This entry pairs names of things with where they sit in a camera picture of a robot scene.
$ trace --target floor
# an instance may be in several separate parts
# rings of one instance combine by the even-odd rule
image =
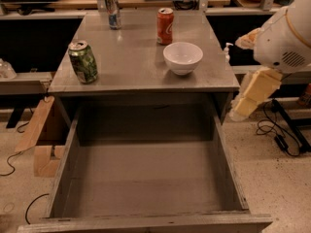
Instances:
[[[299,108],[295,101],[281,101],[281,104],[291,117],[311,117],[311,110]],[[0,110],[1,175],[12,171],[6,161],[15,153],[15,145],[22,135],[17,128],[30,120],[32,115],[30,110],[25,110],[17,127],[6,129],[11,112]],[[257,135],[258,122],[262,119],[265,115],[260,109],[242,122],[234,122],[228,116],[224,123],[226,146],[251,213],[272,215],[273,223],[263,233],[311,232],[311,153],[289,157],[281,152],[273,141],[273,133]],[[286,127],[281,118],[278,122]],[[310,127],[302,132],[311,142]],[[295,142],[289,137],[286,139],[290,150],[297,150]],[[49,193],[52,187],[51,178],[33,176],[33,150],[12,157],[10,163],[16,170],[10,176],[0,177],[1,233],[17,232],[19,225],[27,224],[25,214],[29,204],[38,196]],[[27,212],[30,223],[40,221],[46,203],[47,197],[44,196],[31,206]]]

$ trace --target can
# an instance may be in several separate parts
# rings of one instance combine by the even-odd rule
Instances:
[[[118,0],[105,0],[109,26],[111,29],[121,29],[121,16]]]
[[[97,79],[96,60],[86,41],[78,40],[70,43],[68,54],[75,74],[81,83],[91,83]]]
[[[162,45],[173,42],[173,20],[174,13],[171,8],[161,8],[157,12],[157,38],[156,41]]]
[[[301,106],[311,108],[311,83],[307,85],[307,87],[299,97],[297,103]]]

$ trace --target white bowl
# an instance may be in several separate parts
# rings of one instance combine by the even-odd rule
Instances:
[[[203,57],[201,48],[191,43],[177,42],[163,51],[166,65],[177,75],[192,72]]]

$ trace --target white robotic arm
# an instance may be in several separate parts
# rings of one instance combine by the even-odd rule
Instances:
[[[281,85],[283,74],[311,63],[311,0],[295,0],[252,31],[254,59],[263,67],[247,75],[232,102],[230,117],[247,118]]]

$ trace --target drawer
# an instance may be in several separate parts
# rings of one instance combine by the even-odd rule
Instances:
[[[81,103],[46,219],[18,232],[260,232],[208,94]]]

